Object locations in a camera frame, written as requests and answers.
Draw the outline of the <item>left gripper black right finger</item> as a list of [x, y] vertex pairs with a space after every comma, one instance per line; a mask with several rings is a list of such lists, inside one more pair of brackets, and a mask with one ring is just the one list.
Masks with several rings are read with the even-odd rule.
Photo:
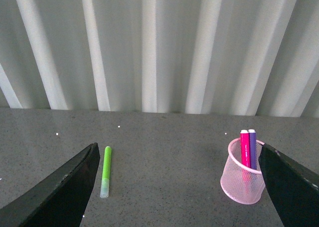
[[268, 144], [259, 156], [271, 201], [286, 227], [319, 225], [319, 175]]

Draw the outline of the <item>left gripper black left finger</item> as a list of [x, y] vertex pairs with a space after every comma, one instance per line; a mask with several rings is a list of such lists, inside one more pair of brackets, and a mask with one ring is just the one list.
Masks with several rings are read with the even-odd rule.
[[97, 143], [0, 210], [2, 227], [78, 227], [95, 185]]

